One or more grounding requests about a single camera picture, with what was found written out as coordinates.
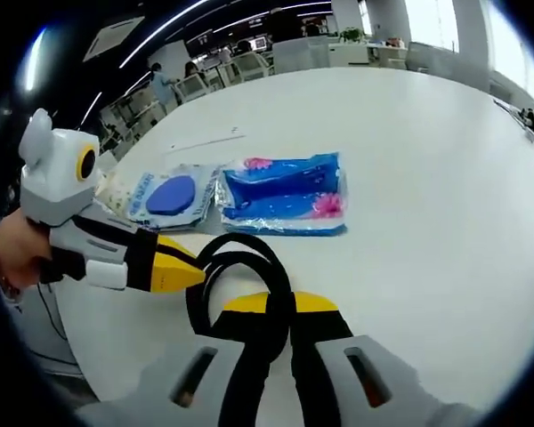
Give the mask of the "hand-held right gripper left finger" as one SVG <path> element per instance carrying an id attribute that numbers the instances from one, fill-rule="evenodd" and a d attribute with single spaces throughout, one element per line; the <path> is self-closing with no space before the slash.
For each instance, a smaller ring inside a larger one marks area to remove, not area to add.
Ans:
<path id="1" fill-rule="evenodd" d="M 83 407 L 88 426 L 252 426 L 270 363 L 271 295 L 228 302 L 209 335 L 172 346 L 120 399 Z"/>

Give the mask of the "person's left hand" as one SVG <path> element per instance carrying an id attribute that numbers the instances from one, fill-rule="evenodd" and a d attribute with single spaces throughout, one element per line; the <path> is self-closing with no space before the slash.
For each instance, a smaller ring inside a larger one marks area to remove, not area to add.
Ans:
<path id="1" fill-rule="evenodd" d="M 36 285 L 42 260 L 50 261 L 49 230 L 31 222 L 20 209 L 0 221 L 0 285 L 22 291 Z"/>

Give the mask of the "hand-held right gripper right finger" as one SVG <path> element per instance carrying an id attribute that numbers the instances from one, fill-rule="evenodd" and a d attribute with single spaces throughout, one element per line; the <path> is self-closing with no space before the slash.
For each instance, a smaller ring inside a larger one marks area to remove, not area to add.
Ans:
<path id="1" fill-rule="evenodd" d="M 291 372 L 307 426 L 470 426 L 473 410 L 425 390 L 417 371 L 355 335 L 329 299 L 295 292 Z"/>

